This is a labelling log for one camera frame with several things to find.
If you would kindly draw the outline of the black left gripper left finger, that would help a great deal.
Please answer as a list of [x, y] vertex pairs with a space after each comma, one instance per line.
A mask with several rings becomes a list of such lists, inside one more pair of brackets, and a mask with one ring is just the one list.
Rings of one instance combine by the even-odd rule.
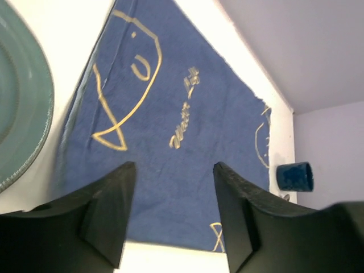
[[2, 272], [113, 272], [121, 264], [136, 166], [30, 211], [1, 215]]

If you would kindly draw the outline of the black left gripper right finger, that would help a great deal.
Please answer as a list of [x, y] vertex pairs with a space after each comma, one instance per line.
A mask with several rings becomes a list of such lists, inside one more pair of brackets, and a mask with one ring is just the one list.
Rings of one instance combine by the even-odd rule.
[[314, 210], [213, 168], [230, 272], [362, 272], [363, 202]]

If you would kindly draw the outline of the dark blue mug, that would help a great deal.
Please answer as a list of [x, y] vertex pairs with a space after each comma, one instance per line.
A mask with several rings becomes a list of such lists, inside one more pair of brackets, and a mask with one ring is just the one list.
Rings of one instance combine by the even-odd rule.
[[293, 192], [312, 192], [314, 178], [308, 162], [279, 165], [276, 168], [279, 189]]

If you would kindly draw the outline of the teal ceramic plate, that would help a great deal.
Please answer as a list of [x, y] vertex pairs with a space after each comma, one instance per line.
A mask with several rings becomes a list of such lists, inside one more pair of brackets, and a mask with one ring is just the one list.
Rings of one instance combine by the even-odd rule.
[[43, 50], [15, 9], [1, 1], [1, 191], [39, 155], [53, 108], [53, 80]]

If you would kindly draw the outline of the blue fish placemat cloth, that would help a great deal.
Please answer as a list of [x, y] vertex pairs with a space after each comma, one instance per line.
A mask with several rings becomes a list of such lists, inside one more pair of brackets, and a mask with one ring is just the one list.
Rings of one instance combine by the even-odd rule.
[[268, 106], [174, 1], [116, 1], [68, 110], [51, 196], [131, 161], [128, 239], [222, 253], [213, 166], [268, 189], [269, 134]]

